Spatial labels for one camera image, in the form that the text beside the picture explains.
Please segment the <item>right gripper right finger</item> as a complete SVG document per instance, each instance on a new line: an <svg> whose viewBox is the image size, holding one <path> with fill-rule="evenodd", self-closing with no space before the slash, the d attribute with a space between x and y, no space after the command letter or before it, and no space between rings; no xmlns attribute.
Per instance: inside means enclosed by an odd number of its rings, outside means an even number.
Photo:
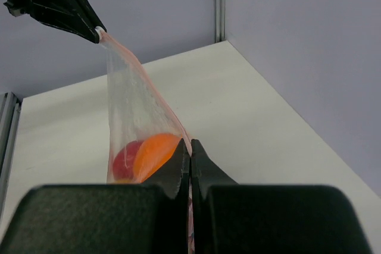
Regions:
<svg viewBox="0 0 381 254"><path fill-rule="evenodd" d="M239 184L196 139L190 161L196 253L371 253L339 189Z"/></svg>

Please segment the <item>clear pink-dotted zip bag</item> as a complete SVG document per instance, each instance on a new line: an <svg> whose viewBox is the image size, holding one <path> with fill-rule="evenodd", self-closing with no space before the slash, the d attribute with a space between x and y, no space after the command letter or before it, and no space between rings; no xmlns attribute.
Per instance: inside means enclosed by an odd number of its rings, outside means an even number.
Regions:
<svg viewBox="0 0 381 254"><path fill-rule="evenodd" d="M110 152L107 182L114 184L156 184L174 199L180 213L175 221L180 225L177 233L185 231L188 253L193 253L194 229L189 156L191 137L155 88L142 64L122 44L102 31L100 44L107 50L108 123ZM112 165L116 155L134 140L143 142L158 133L181 137L171 158L145 181L115 180Z"/></svg>

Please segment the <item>orange fruit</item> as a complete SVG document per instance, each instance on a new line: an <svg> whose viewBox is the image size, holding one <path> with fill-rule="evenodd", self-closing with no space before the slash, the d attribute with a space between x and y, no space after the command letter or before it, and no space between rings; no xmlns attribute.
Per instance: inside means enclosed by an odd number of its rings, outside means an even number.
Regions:
<svg viewBox="0 0 381 254"><path fill-rule="evenodd" d="M133 164L136 182L143 182L162 167L173 155L181 137L158 133L147 138L140 146Z"/></svg>

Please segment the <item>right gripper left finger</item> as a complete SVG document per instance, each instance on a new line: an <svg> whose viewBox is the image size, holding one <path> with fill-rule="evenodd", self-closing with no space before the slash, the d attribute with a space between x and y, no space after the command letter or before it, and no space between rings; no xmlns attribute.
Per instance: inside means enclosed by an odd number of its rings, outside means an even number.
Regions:
<svg viewBox="0 0 381 254"><path fill-rule="evenodd" d="M189 154L141 184L51 184L22 198L2 253L187 253Z"/></svg>

